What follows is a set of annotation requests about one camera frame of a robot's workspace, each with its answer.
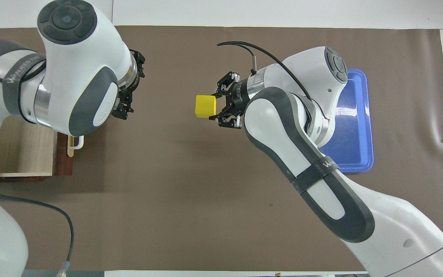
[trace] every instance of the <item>velcro strap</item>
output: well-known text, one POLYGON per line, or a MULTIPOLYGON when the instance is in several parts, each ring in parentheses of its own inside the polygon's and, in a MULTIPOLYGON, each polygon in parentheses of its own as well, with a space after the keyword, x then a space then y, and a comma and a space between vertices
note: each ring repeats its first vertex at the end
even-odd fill
POLYGON ((45 60, 45 55, 41 53, 33 53, 23 58, 20 58, 17 63, 8 71, 5 75, 2 87, 3 87, 3 100, 8 112, 16 117, 34 124, 29 121, 22 112, 22 106, 20 102, 22 78, 27 74, 34 65, 45 60))
POLYGON ((326 175, 339 168, 331 157, 325 156, 300 173, 291 184, 299 194, 302 194, 326 175))

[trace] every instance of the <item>brown paper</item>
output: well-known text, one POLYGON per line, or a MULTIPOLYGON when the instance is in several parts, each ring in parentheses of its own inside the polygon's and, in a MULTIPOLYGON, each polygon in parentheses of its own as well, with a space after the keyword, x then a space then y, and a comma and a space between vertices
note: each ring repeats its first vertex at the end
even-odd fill
MULTIPOLYGON (((66 210, 73 270, 363 270, 243 130, 195 117, 195 96, 228 71, 246 78, 244 40, 283 59, 337 50, 367 75, 375 164, 350 178, 410 201, 443 230, 443 56, 438 30, 120 26, 146 57, 127 121, 85 137, 72 177, 0 184, 66 210)), ((0 38, 44 51, 35 28, 0 38)), ((258 66, 272 63, 257 53, 258 66)), ((2 203, 25 231, 28 269, 58 268, 68 246, 52 211, 2 203)))

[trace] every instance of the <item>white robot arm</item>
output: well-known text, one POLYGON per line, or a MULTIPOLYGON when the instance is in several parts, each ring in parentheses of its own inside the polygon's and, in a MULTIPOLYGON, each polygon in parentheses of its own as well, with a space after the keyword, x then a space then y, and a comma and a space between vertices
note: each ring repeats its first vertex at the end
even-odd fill
MULTIPOLYGON (((109 19, 82 0, 56 0, 39 14, 46 55, 0 40, 0 127, 7 116, 79 137, 110 114, 126 119, 144 77, 144 57, 128 49, 109 19)), ((0 276, 21 276, 28 247, 0 207, 0 276)))
POLYGON ((240 82, 230 72, 214 95, 225 95, 227 107, 210 119, 234 127, 237 120, 229 117, 244 114, 249 140, 276 163, 371 277, 443 277, 443 232, 409 202, 350 180, 318 148, 334 132, 337 100, 348 79, 340 56, 317 47, 283 63, 302 81, 311 99, 278 64, 253 70, 240 82))

